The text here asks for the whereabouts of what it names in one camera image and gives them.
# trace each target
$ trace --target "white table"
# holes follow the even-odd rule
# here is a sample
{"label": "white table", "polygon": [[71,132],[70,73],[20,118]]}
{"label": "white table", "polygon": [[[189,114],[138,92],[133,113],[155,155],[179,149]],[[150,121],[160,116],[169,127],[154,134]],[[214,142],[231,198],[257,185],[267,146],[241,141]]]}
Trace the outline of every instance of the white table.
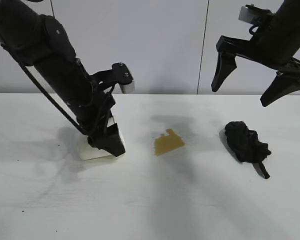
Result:
{"label": "white table", "polygon": [[[0,240],[300,240],[300,96],[115,98],[125,156],[80,161],[42,95],[0,94]],[[225,148],[230,121],[269,143],[270,179]],[[185,147],[157,157],[169,128]]]}

